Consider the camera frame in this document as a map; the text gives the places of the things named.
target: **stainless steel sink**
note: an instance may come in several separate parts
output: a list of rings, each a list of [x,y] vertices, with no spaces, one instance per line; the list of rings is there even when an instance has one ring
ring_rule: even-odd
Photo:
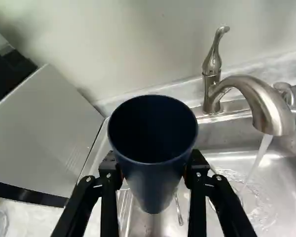
[[[252,126],[245,101],[226,102],[225,111],[214,117],[199,113],[199,149],[217,173],[228,178],[237,191],[243,186],[263,134]],[[236,113],[229,112],[240,106]],[[119,195],[120,228],[124,237],[185,237],[188,228],[189,190],[181,180],[178,199],[183,217],[179,225],[176,203],[160,214],[149,215],[138,206],[130,190]],[[240,196],[244,209],[259,237],[296,237],[296,131],[274,137],[260,166]],[[223,236],[214,209],[207,202],[208,236]]]

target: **gray appliance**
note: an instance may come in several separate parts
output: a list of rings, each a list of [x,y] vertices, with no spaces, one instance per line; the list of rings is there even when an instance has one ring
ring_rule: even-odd
[[[104,118],[45,65],[0,100],[0,197],[63,206]]]

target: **white wall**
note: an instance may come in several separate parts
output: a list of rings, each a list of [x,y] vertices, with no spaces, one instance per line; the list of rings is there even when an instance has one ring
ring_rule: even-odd
[[[92,103],[199,74],[220,25],[223,67],[296,50],[296,0],[0,0],[0,32]]]

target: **faucet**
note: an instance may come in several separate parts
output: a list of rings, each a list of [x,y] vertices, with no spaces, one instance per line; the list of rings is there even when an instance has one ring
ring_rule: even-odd
[[[292,133],[295,130],[294,115],[276,89],[249,75],[232,75],[221,80],[222,59],[218,49],[221,38],[229,29],[222,26],[216,30],[213,45],[202,65],[204,113],[219,113],[220,100],[235,87],[246,98],[252,112],[253,126],[257,130],[273,136]]]

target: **water stream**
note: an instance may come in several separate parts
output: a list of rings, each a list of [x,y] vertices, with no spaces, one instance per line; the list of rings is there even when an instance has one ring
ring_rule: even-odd
[[[242,194],[242,192],[246,188],[247,183],[250,180],[251,176],[254,174],[255,170],[258,168],[258,166],[259,166],[259,164],[260,164],[263,156],[265,155],[266,150],[267,150],[268,146],[270,145],[272,139],[273,139],[273,136],[272,135],[265,134],[263,136],[263,139],[261,141],[261,145],[260,145],[260,148],[259,148],[259,151],[258,151],[256,160],[255,160],[253,166],[251,167],[251,169],[250,169],[250,171],[249,171],[249,173],[248,173],[248,175],[247,175],[247,177],[246,177],[246,179],[244,181],[244,185],[241,188],[241,190],[239,192],[239,195]]]

